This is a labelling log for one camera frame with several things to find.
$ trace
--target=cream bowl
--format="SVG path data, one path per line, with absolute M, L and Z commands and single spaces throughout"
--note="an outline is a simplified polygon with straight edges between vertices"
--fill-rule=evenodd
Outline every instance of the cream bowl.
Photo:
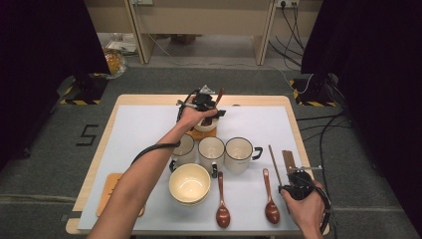
M 183 205 L 199 204 L 211 186 L 208 171 L 201 165 L 187 163 L 177 167 L 168 183 L 171 195 Z
M 198 130 L 198 131 L 211 131 L 212 129 L 214 129 L 216 126 L 217 126 L 217 124 L 218 124 L 218 119 L 215 119 L 215 118 L 213 118 L 212 119 L 212 122 L 211 122 L 211 124 L 210 125 L 201 125 L 202 124 L 202 121 L 201 122 L 199 122 L 196 126 L 195 126 L 195 129 L 196 130 Z

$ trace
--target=black mug handle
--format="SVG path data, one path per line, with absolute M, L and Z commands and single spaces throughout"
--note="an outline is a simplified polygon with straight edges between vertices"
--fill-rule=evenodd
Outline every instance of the black mug handle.
M 211 166 L 212 166 L 212 173 L 211 173 L 211 175 L 212 175 L 213 178 L 217 178 L 217 174 L 218 174 L 217 162 L 213 162 L 211 164 Z
M 261 147 L 254 147 L 255 151 L 259 151 L 258 155 L 253 156 L 252 160 L 258 159 L 261 157 L 261 154 L 263 154 L 263 149 Z
M 176 160 L 172 159 L 171 162 L 170 162 L 170 164 L 168 165 L 168 167 L 170 168 L 170 171 L 171 172 L 173 172 L 174 170 L 176 170 L 176 168 L 174 168 L 174 165 L 176 164 L 176 162 L 177 162 L 177 159 Z

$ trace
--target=white mug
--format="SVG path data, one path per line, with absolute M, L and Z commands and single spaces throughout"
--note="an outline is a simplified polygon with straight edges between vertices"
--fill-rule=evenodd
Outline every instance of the white mug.
M 196 153 L 193 149 L 194 146 L 195 141 L 193 140 L 193 137 L 186 133 L 180 139 L 180 145 L 175 147 L 171 153 L 171 162 L 168 165 L 170 171 L 174 171 L 178 166 L 183 164 L 195 162 Z
M 198 151 L 200 164 L 207 169 L 213 178 L 224 165 L 224 142 L 215 136 L 204 137 L 199 141 Z
M 224 165 L 234 173 L 244 172 L 251 160 L 261 157 L 263 149 L 261 147 L 253 147 L 252 144 L 243 137 L 233 137 L 226 143 L 226 153 Z

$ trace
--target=gray carpet floor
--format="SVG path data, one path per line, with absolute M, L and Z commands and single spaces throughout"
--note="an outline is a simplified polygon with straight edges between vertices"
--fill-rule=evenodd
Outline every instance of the gray carpet floor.
M 303 77 L 286 72 L 288 80 Z M 58 89 L 63 94 L 71 79 Z M 341 107 L 298 106 L 283 75 L 275 70 L 128 68 L 110 80 L 96 106 L 57 105 L 31 146 L 31 157 L 14 159 L 0 173 L 0 238 L 83 238 L 66 232 L 91 160 L 112 107 L 121 94 L 188 94 L 207 84 L 227 95 L 290 98 L 312 166 L 322 165 L 332 206 L 331 232 L 325 238 L 419 238 L 385 178 L 370 159 L 348 117 L 333 121 Z M 90 142 L 81 134 L 87 124 Z M 321 171 L 315 177 L 323 181 Z

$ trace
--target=black curtain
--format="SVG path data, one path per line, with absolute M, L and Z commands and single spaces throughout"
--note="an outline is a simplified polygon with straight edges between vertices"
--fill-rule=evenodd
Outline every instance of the black curtain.
M 324 0 L 302 67 L 338 76 L 362 143 L 420 235 L 421 56 L 420 1 Z
M 108 73 L 83 0 L 0 3 L 0 169 L 31 141 L 69 76 Z

